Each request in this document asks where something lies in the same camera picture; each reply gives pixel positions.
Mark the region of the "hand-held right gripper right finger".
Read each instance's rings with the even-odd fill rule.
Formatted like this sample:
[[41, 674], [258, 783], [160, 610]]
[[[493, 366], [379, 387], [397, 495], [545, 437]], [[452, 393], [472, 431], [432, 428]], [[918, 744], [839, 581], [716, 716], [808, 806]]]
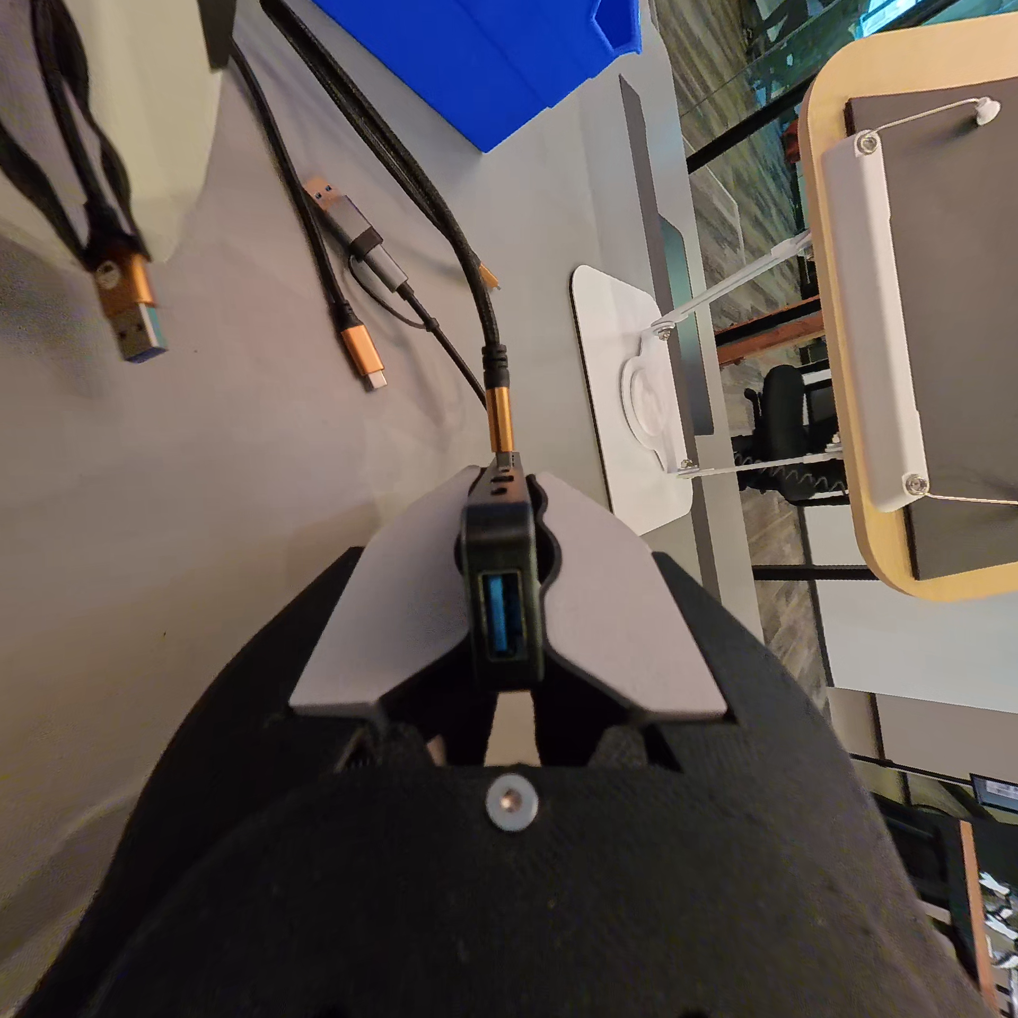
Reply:
[[544, 766], [679, 766], [672, 725], [729, 706], [651, 548], [551, 473], [530, 479], [550, 554], [546, 675], [532, 694]]

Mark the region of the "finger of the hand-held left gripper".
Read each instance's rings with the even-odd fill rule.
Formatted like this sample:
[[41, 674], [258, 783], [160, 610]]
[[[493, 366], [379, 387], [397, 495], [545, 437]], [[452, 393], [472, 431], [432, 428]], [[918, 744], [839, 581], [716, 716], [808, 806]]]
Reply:
[[168, 261], [205, 186], [235, 2], [1, 3], [2, 235]]

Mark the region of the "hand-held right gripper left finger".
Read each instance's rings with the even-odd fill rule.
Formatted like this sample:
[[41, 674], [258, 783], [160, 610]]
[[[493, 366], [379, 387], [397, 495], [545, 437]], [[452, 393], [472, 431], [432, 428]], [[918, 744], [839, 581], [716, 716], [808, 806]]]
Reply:
[[479, 474], [458, 471], [371, 538], [290, 695], [296, 714], [406, 724], [441, 737], [448, 764], [485, 762], [490, 694], [473, 673], [455, 552]]

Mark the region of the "dark grey usb hub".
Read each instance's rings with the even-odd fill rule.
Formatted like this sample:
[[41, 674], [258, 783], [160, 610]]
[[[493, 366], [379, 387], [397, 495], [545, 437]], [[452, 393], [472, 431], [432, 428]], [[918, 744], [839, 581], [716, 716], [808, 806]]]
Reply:
[[480, 688], [536, 688], [545, 675], [538, 516], [518, 452], [496, 453], [468, 491], [456, 562]]

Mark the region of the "black cable orange usb-a plug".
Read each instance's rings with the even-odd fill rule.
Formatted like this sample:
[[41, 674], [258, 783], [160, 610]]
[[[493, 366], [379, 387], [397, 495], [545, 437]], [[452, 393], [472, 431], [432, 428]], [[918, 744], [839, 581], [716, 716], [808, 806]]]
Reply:
[[2, 174], [91, 273], [123, 361], [147, 362], [166, 350], [148, 278], [150, 253], [135, 222], [126, 167], [91, 109], [83, 38], [64, 2], [32, 1], [29, 18], [49, 109], [82, 188], [84, 238], [50, 178], [6, 125], [1, 128]]

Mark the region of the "blue plastic bin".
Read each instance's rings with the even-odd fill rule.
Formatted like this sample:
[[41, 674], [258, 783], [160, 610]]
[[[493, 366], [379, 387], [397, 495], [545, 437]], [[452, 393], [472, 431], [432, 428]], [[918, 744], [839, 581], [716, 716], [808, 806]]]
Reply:
[[318, 1], [488, 153], [643, 48], [637, 1]]

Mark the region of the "black office chair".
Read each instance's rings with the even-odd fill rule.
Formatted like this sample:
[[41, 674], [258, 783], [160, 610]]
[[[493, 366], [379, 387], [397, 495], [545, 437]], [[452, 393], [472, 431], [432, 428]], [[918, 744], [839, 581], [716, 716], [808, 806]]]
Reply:
[[821, 403], [826, 415], [808, 420], [808, 386], [799, 367], [779, 364], [765, 375], [762, 388], [743, 392], [752, 410], [751, 438], [765, 457], [782, 457], [821, 452], [839, 433], [833, 400]]

